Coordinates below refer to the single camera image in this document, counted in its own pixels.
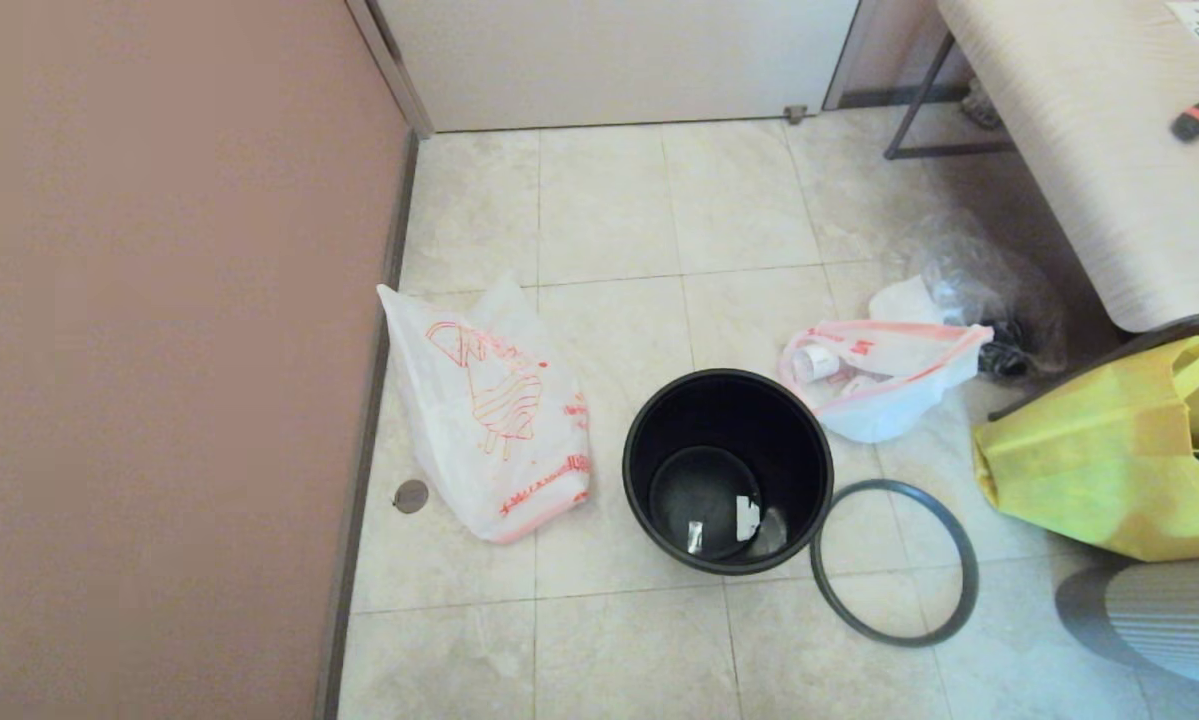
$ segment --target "black rubber ring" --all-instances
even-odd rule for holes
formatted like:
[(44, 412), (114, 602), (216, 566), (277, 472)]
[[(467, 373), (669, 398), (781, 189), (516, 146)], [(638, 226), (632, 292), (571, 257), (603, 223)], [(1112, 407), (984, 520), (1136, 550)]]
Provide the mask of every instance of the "black rubber ring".
[(868, 491), (868, 489), (882, 489), (884, 491), (897, 492), (904, 495), (920, 506), (927, 507), (928, 512), (936, 515), (938, 520), (941, 520), (941, 525), (945, 525), (946, 531), (950, 533), (951, 539), (954, 539), (954, 546), (959, 549), (959, 562), (964, 573), (963, 589), (959, 594), (959, 603), (954, 606), (954, 612), (951, 612), (950, 619), (946, 621), (945, 625), (939, 627), (933, 633), (926, 635), (918, 635), (912, 639), (896, 637), (896, 635), (882, 634), (879, 630), (864, 624), (856, 615), (849, 611), (835, 593), (835, 588), (831, 587), (831, 582), (826, 577), (826, 567), (823, 564), (823, 531), (819, 530), (815, 536), (813, 536), (813, 541), (811, 543), (811, 561), (813, 561), (813, 579), (817, 580), (817, 587), (823, 592), (823, 597), (826, 597), (826, 603), (849, 627), (856, 633), (863, 634), (866, 637), (872, 639), (872, 641), (878, 641), (881, 643), (899, 646), (899, 647), (928, 647), (936, 645), (939, 642), (945, 642), (951, 639), (952, 635), (958, 633), (968, 619), (974, 616), (974, 607), (977, 606), (977, 593), (978, 593), (978, 574), (977, 574), (977, 553), (974, 552), (974, 541), (968, 539), (968, 533), (964, 532), (963, 525), (959, 525), (959, 520), (954, 518), (951, 510), (946, 509), (941, 502), (936, 501), (936, 497), (928, 495), (928, 492), (922, 491), (922, 489), (911, 486), (911, 484), (902, 483), (899, 480), (886, 480), (886, 479), (874, 479), (863, 480), (861, 483), (851, 484), (849, 488), (843, 488), (840, 491), (835, 494), (831, 500), (830, 512), (835, 510), (835, 507), (846, 496), (855, 492)]

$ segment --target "black trash can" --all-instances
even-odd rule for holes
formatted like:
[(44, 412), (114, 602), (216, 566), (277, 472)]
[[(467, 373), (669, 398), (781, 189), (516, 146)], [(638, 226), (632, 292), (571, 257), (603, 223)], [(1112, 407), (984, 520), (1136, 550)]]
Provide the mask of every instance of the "black trash can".
[(823, 527), (835, 488), (808, 407), (745, 370), (692, 373), (651, 397), (626, 437), (622, 476), (644, 532), (718, 575), (790, 559)]

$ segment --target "white and red plastic bag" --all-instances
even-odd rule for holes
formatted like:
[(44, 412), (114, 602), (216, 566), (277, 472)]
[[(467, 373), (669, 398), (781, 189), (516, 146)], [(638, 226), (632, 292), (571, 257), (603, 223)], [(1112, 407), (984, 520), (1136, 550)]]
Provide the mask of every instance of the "white and red plastic bag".
[[(980, 347), (993, 337), (995, 332), (980, 325), (962, 328), (876, 320), (819, 323), (788, 343), (777, 375), (827, 429), (856, 442), (882, 442), (914, 428), (924, 411), (941, 401), (947, 388), (977, 375)], [(809, 343), (826, 347), (843, 364), (879, 382), (818, 401), (814, 388), (795, 381), (794, 355)]]
[(585, 500), (585, 398), (523, 291), (502, 278), (465, 315), (376, 291), (412, 452), (462, 524), (514, 541)]

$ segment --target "floor drain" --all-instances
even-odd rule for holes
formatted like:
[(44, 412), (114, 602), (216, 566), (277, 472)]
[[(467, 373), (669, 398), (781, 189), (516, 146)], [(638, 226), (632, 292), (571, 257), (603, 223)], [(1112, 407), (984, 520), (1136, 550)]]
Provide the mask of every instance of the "floor drain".
[(430, 491), (421, 480), (406, 480), (394, 491), (394, 507), (404, 515), (411, 515), (426, 507)]

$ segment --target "white door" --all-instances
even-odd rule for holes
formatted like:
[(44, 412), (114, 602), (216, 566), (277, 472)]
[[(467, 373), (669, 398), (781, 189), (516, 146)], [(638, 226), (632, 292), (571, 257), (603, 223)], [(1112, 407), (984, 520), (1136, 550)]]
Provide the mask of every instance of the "white door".
[(438, 131), (823, 105), (858, 0), (376, 0)]

